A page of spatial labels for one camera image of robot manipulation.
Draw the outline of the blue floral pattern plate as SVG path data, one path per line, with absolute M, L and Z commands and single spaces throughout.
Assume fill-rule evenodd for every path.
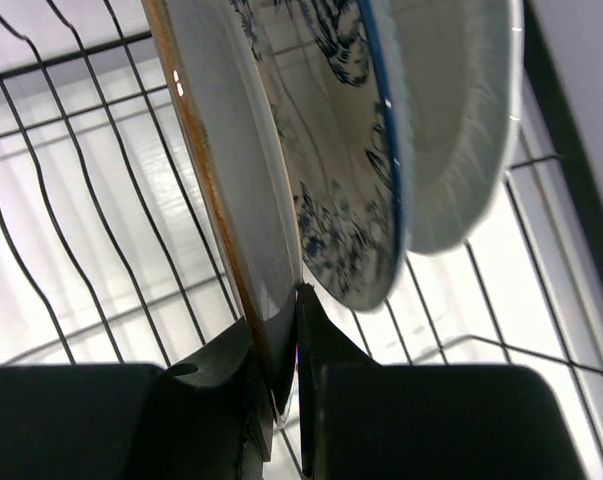
M 342 305 L 378 307 L 409 239 L 407 95 L 385 1 L 235 1 L 292 190 L 303 261 Z

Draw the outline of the dark deer pattern plate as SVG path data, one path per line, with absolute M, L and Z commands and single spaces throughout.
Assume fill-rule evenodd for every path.
M 143 8 L 275 421 L 283 424 L 302 262 L 282 147 L 243 30 L 251 6 L 147 1 Z

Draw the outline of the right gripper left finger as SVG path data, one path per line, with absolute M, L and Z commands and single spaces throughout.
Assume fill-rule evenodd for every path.
M 0 367 L 0 479 L 260 478 L 292 383 L 295 303 L 266 322 L 272 388 L 242 320 L 166 369 Z

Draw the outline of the white pale blue bowl plate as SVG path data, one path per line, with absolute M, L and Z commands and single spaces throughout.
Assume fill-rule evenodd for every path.
M 386 70 L 406 89 L 408 250 L 462 243 L 489 212 L 520 122 L 519 1 L 365 1 Z

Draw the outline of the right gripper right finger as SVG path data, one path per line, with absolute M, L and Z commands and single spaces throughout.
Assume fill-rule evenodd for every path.
M 301 454 L 310 479 L 581 479 L 555 395 L 516 365 L 381 365 L 297 290 Z

